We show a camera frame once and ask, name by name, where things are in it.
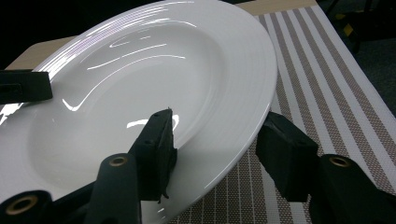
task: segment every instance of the white stripe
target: white stripe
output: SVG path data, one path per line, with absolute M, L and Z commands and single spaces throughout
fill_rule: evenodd
M 267 22 L 268 33 L 271 36 L 271 40 L 273 41 L 276 50 L 277 67 L 280 74 L 279 77 L 282 79 L 284 89 L 286 90 L 286 98 L 288 100 L 290 110 L 292 111 L 291 115 L 293 123 L 298 127 L 304 127 L 303 121 L 301 119 L 300 108 L 298 107 L 297 99 L 295 98 L 294 90 L 291 85 L 288 69 L 286 68 L 282 51 L 280 50 L 279 43 L 277 42 L 276 31 L 272 24 L 271 17 L 269 14 L 265 14 L 264 17 L 265 21 Z
M 334 119 L 334 123 L 337 126 L 337 130 L 339 131 L 343 142 L 346 145 L 346 149 L 348 148 L 358 148 L 358 146 L 356 145 L 356 142 L 354 141 L 354 138 L 352 136 L 352 133 L 349 131 L 347 123 L 341 113 L 341 110 L 337 104 L 337 102 L 335 101 L 335 98 L 332 95 L 332 91 L 331 88 L 329 87 L 327 80 L 325 79 L 323 72 L 321 71 L 319 65 L 318 65 L 318 60 L 315 57 L 314 53 L 312 52 L 312 49 L 310 48 L 309 44 L 306 41 L 306 38 L 304 36 L 304 32 L 301 29 L 300 23 L 297 22 L 297 19 L 295 18 L 295 15 L 291 12 L 289 12 L 289 16 L 290 16 L 290 20 L 293 23 L 293 27 L 295 28 L 295 31 L 297 33 L 297 36 L 299 37 L 300 43 L 304 49 L 304 53 L 307 57 L 308 62 L 311 65 L 311 68 L 314 71 L 315 77 L 318 81 L 319 87 L 321 89 L 321 91 L 323 92 L 326 104 L 328 105 L 330 111 L 329 113 L 332 115 L 333 119 Z M 309 18 L 304 18 L 305 21 L 307 23 L 309 23 Z M 307 84 L 307 80 L 306 78 L 301 78 L 301 81 L 305 82 L 306 88 L 304 88 L 306 91 L 311 90 L 311 88 L 309 87 L 309 84 Z M 315 111 L 314 112 L 315 115 L 313 114 L 313 117 L 319 117 L 320 112 L 319 111 Z M 315 122 L 315 125 L 317 127 L 317 130 L 320 131 L 319 136 L 322 136 L 322 132 L 327 131 L 327 127 L 323 124 L 321 124 L 320 126 L 318 122 Z M 335 153 L 335 149 L 333 148 L 332 144 L 323 144 L 323 151 L 326 154 L 329 153 Z M 348 153 L 350 154 L 351 158 L 356 158 L 358 161 L 364 161 L 363 156 L 361 155 L 361 153 L 358 150 L 349 150 Z M 367 167 L 367 165 L 364 163 L 362 166 L 362 169 L 367 172 L 367 174 L 372 178 L 371 173 L 369 172 L 369 169 Z
M 325 17 L 320 7 L 316 6 L 312 7 L 312 9 L 318 18 Z M 382 100 L 381 96 L 378 94 L 371 82 L 368 80 L 367 76 L 364 75 L 363 71 L 361 71 L 361 68 L 355 62 L 355 59 L 353 58 L 347 47 L 342 41 L 339 41 L 337 39 L 339 38 L 339 36 L 332 28 L 332 24 L 328 20 L 319 21 L 326 30 L 326 34 L 329 36 L 330 40 L 338 49 L 338 51 L 343 52 L 341 54 L 341 58 L 344 62 L 348 62 L 346 64 L 346 67 L 350 71 L 353 71 L 352 76 L 356 79 L 361 87 L 364 87 L 362 88 L 362 90 L 370 101 L 370 104 L 373 106 L 375 113 L 381 119 L 382 123 L 384 124 L 385 128 L 393 139 L 393 142 L 396 142 L 396 118 L 391 114 L 388 107 Z
M 295 62 L 295 60 L 293 60 L 293 59 L 298 59 L 298 55 L 297 55 L 297 52 L 295 51 L 295 48 L 294 48 L 294 46 L 293 46 L 293 44 L 292 44 L 292 40 L 291 40 L 291 38 L 290 38 L 289 30 L 288 30 L 288 28 L 287 28 L 287 26 L 286 26 L 286 23 L 285 23 L 285 21 L 283 20 L 283 16 L 282 16 L 282 14 L 281 14 L 280 12 L 277 12 L 277 13 L 276 13 L 276 17 L 277 17 L 277 20 L 278 20 L 278 22 L 279 22 L 279 26 L 280 26 L 280 29 L 281 29 L 281 31 L 282 31 L 282 35 L 284 36 L 286 45 L 287 45 L 287 47 L 288 47 L 288 51 L 289 51 L 289 53 L 290 53 L 290 57 L 291 57 L 291 60 L 292 60 L 294 69 L 295 69 L 295 71 L 296 71 L 297 76 L 298 76 L 299 79 L 300 79 L 301 74 L 303 74 L 303 76 L 304 76 L 304 69 L 303 69 L 303 67 L 301 66 L 301 63 L 300 63 L 299 60 L 298 60 L 298 62 Z M 304 97 L 305 97 L 305 99 L 306 99 L 306 96 L 313 95 L 313 94 L 312 94 L 312 91 L 311 91 L 311 92 L 305 92 L 305 91 L 304 91 L 304 90 L 310 90 L 310 88 L 307 88 L 307 87 L 302 86 L 302 89 L 303 89 L 303 92 L 304 92 Z M 302 118 L 301 116 L 299 116 L 298 119 L 294 119 L 294 118 L 293 118 L 293 123 L 294 123 L 297 127 L 299 127 L 304 133 L 306 133 L 306 129 L 305 129 L 305 126 L 304 126 L 304 123 L 303 123 L 303 118 Z M 292 216 L 294 222 L 296 222 L 296 223 L 302 223 L 302 224 L 303 224 L 303 223 L 306 223 L 305 216 L 300 216 L 300 214 L 304 214 L 304 209 L 303 209 L 302 206 L 301 206 L 301 207 L 298 207 L 298 206 L 291 206 L 291 207 L 290 207 L 290 211 L 291 211 L 291 216 Z
M 396 189 L 396 176 L 394 175 L 396 172 L 396 167 L 393 164 L 393 161 L 391 160 L 388 152 L 384 149 L 383 145 L 381 144 L 378 136 L 376 135 L 373 126 L 370 124 L 370 121 L 367 119 L 365 116 L 363 110 L 361 109 L 357 99 L 355 98 L 352 90 L 348 87 L 346 80 L 344 79 L 341 71 L 339 70 L 337 64 L 335 63 L 334 59 L 332 58 L 332 55 L 330 54 L 329 50 L 326 48 L 326 45 L 324 44 L 323 40 L 320 38 L 320 35 L 318 33 L 318 30 L 316 29 L 315 25 L 312 23 L 311 20 L 309 20 L 309 16 L 307 15 L 306 11 L 304 9 L 300 9 L 302 12 L 302 15 L 307 22 L 311 34 L 314 37 L 315 41 L 318 44 L 318 47 L 320 49 L 321 54 L 325 57 L 325 60 L 327 64 L 329 65 L 330 70 L 332 71 L 332 74 L 338 84 L 338 86 L 341 89 L 341 92 L 347 99 L 347 103 L 349 104 L 349 107 L 352 110 L 352 113 L 354 117 L 356 118 L 357 122 L 361 126 L 361 130 L 364 134 L 364 137 L 367 139 L 368 144 L 370 147 L 373 149 L 373 152 L 375 156 L 377 157 L 378 161 L 380 162 L 380 165 L 389 179 L 390 184 L 394 189 Z M 332 39 L 338 39 L 341 41 L 339 36 L 335 37 L 332 36 Z M 355 60 L 349 61 L 348 63 L 356 63 Z M 336 117 L 337 118 L 337 123 L 343 122 L 344 125 L 347 125 L 343 116 Z M 354 141 L 350 140 L 351 133 L 347 132 L 347 128 L 340 127 L 339 130 L 342 132 L 342 136 L 345 137 L 346 141 L 346 149 L 348 150 L 350 157 L 352 160 L 357 162 L 361 168 L 367 172 L 367 168 L 364 166 L 367 166 L 365 163 L 365 160 L 363 159 L 361 152 L 359 151 L 356 143 Z
M 276 187 L 274 180 L 262 168 L 262 185 L 264 187 L 265 213 L 268 223 L 280 223 L 279 208 L 277 207 Z
M 277 99 L 277 94 L 274 94 L 273 102 L 271 103 L 271 111 L 277 114 L 281 114 L 279 100 Z
M 283 20 L 283 17 L 279 13 L 279 25 L 282 30 L 283 36 L 285 38 L 285 42 L 287 44 L 290 57 L 292 60 L 292 63 L 294 65 L 294 69 L 297 73 L 297 76 L 300 80 L 300 85 L 302 86 L 302 90 L 304 93 L 305 100 L 307 101 L 309 111 L 311 113 L 312 120 L 314 121 L 315 127 L 318 132 L 318 138 L 320 141 L 320 144 L 323 147 L 324 153 L 335 153 L 334 146 L 332 144 L 332 140 L 330 138 L 329 132 L 327 131 L 327 127 L 324 123 L 324 120 L 320 114 L 320 111 L 318 109 L 318 104 L 316 102 L 314 93 L 312 92 L 312 89 L 309 85 L 309 82 L 307 80 L 307 77 L 305 75 L 305 70 L 303 69 L 303 66 L 301 64 L 301 61 L 299 60 L 297 51 L 294 47 L 294 44 L 292 43 L 288 27 L 286 26 L 286 23 Z

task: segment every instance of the table surface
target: table surface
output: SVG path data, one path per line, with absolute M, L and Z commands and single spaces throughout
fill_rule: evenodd
M 396 190 L 396 119 L 312 0 L 238 4 L 273 40 L 278 62 L 271 110 L 319 144 L 318 154 L 355 161 L 375 185 Z M 34 68 L 73 38 L 37 43 L 7 69 Z M 255 156 L 170 223 L 310 223 L 307 203 L 288 203 Z

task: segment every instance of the screw hole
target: screw hole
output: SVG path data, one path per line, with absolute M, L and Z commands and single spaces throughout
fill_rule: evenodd
M 128 161 L 126 157 L 116 157 L 109 162 L 111 166 L 122 166 Z
M 348 167 L 350 166 L 349 161 L 340 158 L 340 157 L 330 157 L 329 158 L 330 162 L 336 166 L 341 166 L 341 167 Z
M 37 203 L 37 196 L 34 194 L 27 195 L 14 201 L 7 207 L 6 213 L 10 216 L 16 216 L 31 209 Z

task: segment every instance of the gray stripe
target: gray stripe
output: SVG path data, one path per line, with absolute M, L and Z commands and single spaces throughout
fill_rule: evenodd
M 304 94 L 301 89 L 301 86 L 299 85 L 300 81 L 298 80 L 296 71 L 294 70 L 294 67 L 292 66 L 290 54 L 286 47 L 286 42 L 285 42 L 285 39 L 283 38 L 282 31 L 280 30 L 279 22 L 276 18 L 275 13 L 272 13 L 270 16 L 271 16 L 272 23 L 274 25 L 274 29 L 276 31 L 276 37 L 279 42 L 280 51 L 282 53 L 283 58 L 285 59 L 285 64 L 288 69 L 288 73 L 290 75 L 291 82 L 295 84 L 295 85 L 293 85 L 293 88 L 294 88 L 294 92 L 296 94 L 298 106 L 302 112 L 301 114 L 303 117 L 304 126 L 305 127 L 311 126 L 311 125 L 306 125 L 307 123 L 313 123 L 313 121 L 310 116 L 309 110 L 307 110 L 308 106 L 307 106 L 306 100 L 304 99 Z M 318 134 L 316 133 L 315 126 L 313 126 L 312 128 L 306 128 L 306 129 L 307 129 L 307 134 L 310 135 L 314 140 L 318 141 Z M 282 223 L 292 222 L 290 204 L 280 196 L 278 191 L 276 191 L 276 198 L 278 200 L 279 216 L 280 216 L 281 222 Z
M 253 200 L 253 220 L 254 223 L 266 223 L 267 215 L 265 213 L 264 187 L 262 183 L 262 164 L 256 156 L 256 144 L 254 141 L 250 146 L 247 156 L 250 161 L 249 170 L 251 176 L 251 193 Z M 242 219 L 242 223 L 248 223 L 247 220 Z
M 297 17 L 297 20 L 299 21 L 299 23 L 301 24 L 302 29 L 304 30 L 305 33 L 305 37 L 312 49 L 312 51 L 314 52 L 315 56 L 318 58 L 318 63 L 320 66 L 320 69 L 323 72 L 324 77 L 326 78 L 327 82 L 329 83 L 330 89 L 332 91 L 332 94 L 338 104 L 338 106 L 341 109 L 341 113 L 343 114 L 345 120 L 346 120 L 346 124 L 349 128 L 349 130 L 352 133 L 353 138 L 355 139 L 356 144 L 359 147 L 359 150 L 361 151 L 361 155 L 363 156 L 365 162 L 367 163 L 367 166 L 370 170 L 370 172 L 373 174 L 373 179 L 375 180 L 375 183 L 381 188 L 384 189 L 388 192 L 393 193 L 394 189 L 392 187 L 392 185 L 389 183 L 389 180 L 386 178 L 386 175 L 377 159 L 377 157 L 375 156 L 373 149 L 370 147 L 370 144 L 368 143 L 367 139 L 364 137 L 364 133 L 361 130 L 361 126 L 359 125 L 358 121 L 356 120 L 352 109 L 350 108 L 349 104 L 347 103 L 347 99 L 344 96 L 344 94 L 341 92 L 340 87 L 337 85 L 337 82 L 334 78 L 334 76 L 332 75 L 332 73 L 330 72 L 330 68 L 329 65 L 326 63 L 323 55 L 320 53 L 320 49 L 318 48 L 317 43 L 315 42 L 315 39 L 313 38 L 312 34 L 309 31 L 309 27 L 307 26 L 307 24 L 304 21 L 303 16 L 301 15 L 301 12 L 298 9 L 294 9 L 293 10 L 294 14 Z M 324 43 L 326 44 L 327 48 L 333 48 L 333 50 L 331 50 L 331 54 L 335 58 L 339 58 L 340 59 L 340 55 L 338 53 L 338 51 L 336 50 L 334 45 L 331 45 L 331 40 L 330 39 L 325 39 L 325 36 L 323 34 L 324 29 L 321 26 L 320 22 L 318 22 L 318 18 L 316 17 L 315 14 L 313 14 L 314 12 L 312 11 L 312 9 L 309 7 L 307 9 L 307 12 L 311 18 L 312 21 L 316 21 L 315 25 L 319 31 L 319 33 L 321 33 L 321 37 L 324 40 Z M 344 61 L 342 60 L 335 60 L 338 67 L 340 68 L 341 71 L 343 71 L 342 74 L 346 74 L 348 73 L 348 75 L 345 75 L 346 78 L 348 78 L 347 83 L 351 82 L 351 79 L 353 79 L 354 83 L 356 83 L 356 80 L 353 78 L 353 76 L 350 74 L 350 71 L 347 69 L 347 66 L 345 65 Z M 357 89 L 357 87 L 359 87 L 359 85 L 352 85 L 350 86 L 351 89 Z M 359 92 L 360 95 L 356 95 L 356 98 L 361 98 L 362 96 L 364 96 L 363 92 Z
M 240 223 L 240 207 L 239 207 L 239 198 L 240 198 L 240 189 L 239 189 L 239 176 L 238 169 L 239 164 L 236 164 L 235 167 L 228 173 L 228 220 L 233 223 Z M 241 182 L 244 181 L 243 177 L 245 177 L 246 172 L 242 171 L 241 174 Z M 250 195 L 251 191 L 248 186 L 241 186 L 241 190 Z M 251 202 L 247 202 L 244 204 L 247 208 L 252 208 Z
M 320 115 L 323 118 L 323 121 L 326 125 L 326 129 L 329 132 L 330 138 L 332 140 L 332 143 L 334 145 L 334 149 L 335 152 L 339 155 L 343 155 L 343 156 L 348 156 L 347 150 L 346 150 L 346 146 L 345 143 L 341 137 L 340 132 L 337 129 L 337 125 L 335 124 L 334 118 L 332 117 L 332 115 L 329 113 L 330 108 L 327 105 L 326 101 L 325 101 L 325 97 L 323 95 L 323 92 L 321 91 L 319 84 L 318 84 L 318 80 L 315 77 L 314 71 L 304 53 L 304 49 L 303 46 L 301 45 L 299 38 L 297 36 L 297 33 L 291 23 L 289 14 L 285 11 L 282 12 L 282 16 L 285 20 L 285 23 L 288 27 L 289 33 L 290 33 L 290 37 L 291 40 L 293 42 L 293 45 L 296 49 L 296 52 L 298 54 L 298 57 L 300 59 L 300 62 L 303 66 L 304 69 L 304 73 L 307 77 L 308 83 L 309 83 L 309 87 L 312 90 L 312 92 L 314 93 L 314 97 L 315 97 L 315 101 L 318 105 L 318 109 L 320 111 Z M 330 73 L 330 70 L 323 70 L 323 73 Z
M 318 138 L 318 132 L 317 132 L 317 128 L 315 126 L 314 121 L 312 120 L 312 116 L 311 116 L 311 112 L 309 111 L 309 107 L 308 107 L 308 103 L 305 100 L 304 97 L 304 92 L 300 83 L 300 80 L 297 76 L 297 72 L 294 68 L 288 47 L 286 45 L 286 41 L 284 39 L 284 36 L 282 34 L 282 30 L 280 29 L 280 25 L 279 22 L 276 18 L 275 13 L 271 14 L 271 19 L 273 21 L 273 25 L 274 28 L 276 30 L 276 37 L 277 40 L 279 42 L 279 47 L 280 47 L 280 51 L 282 53 L 282 56 L 285 60 L 285 65 L 288 69 L 288 73 L 290 76 L 290 81 L 291 83 L 293 83 L 292 87 L 294 90 L 294 94 L 296 96 L 296 100 L 297 100 L 297 104 L 299 106 L 299 109 L 301 111 L 301 116 L 303 119 L 303 123 L 306 129 L 306 133 L 309 137 L 311 137 L 314 141 L 316 142 L 320 142 L 319 138 Z
M 262 26 L 268 31 L 267 23 L 263 15 L 259 16 L 259 20 Z M 280 76 L 279 73 L 277 74 L 276 95 L 279 101 L 280 113 L 291 121 L 292 117 L 291 117 L 289 102 L 288 102 L 288 98 L 286 97 L 286 92 L 285 92 L 285 87 L 283 86 L 282 77 Z
M 358 100 L 359 105 L 361 106 L 364 114 L 366 115 L 367 119 L 370 121 L 371 125 L 373 126 L 376 135 L 378 136 L 385 150 L 390 155 L 393 164 L 396 165 L 396 143 L 391 138 L 390 134 L 388 133 L 381 119 L 375 113 L 373 106 L 370 104 L 370 101 L 367 99 L 367 96 L 364 94 L 363 90 L 361 89 L 361 86 L 357 83 L 356 79 L 352 76 L 351 71 L 347 68 L 346 63 L 344 62 L 338 50 L 336 49 L 335 45 L 330 40 L 329 36 L 326 34 L 325 29 L 321 25 L 313 9 L 311 7 L 308 7 L 306 11 L 309 17 L 311 18 L 312 22 L 317 27 L 320 37 L 323 39 L 326 47 L 329 49 L 330 53 L 332 54 L 339 69 L 342 71 L 346 83 L 348 84 L 349 88 L 352 90 L 353 94 Z
M 204 223 L 214 223 L 216 221 L 215 207 L 216 207 L 216 190 L 213 189 L 204 197 Z

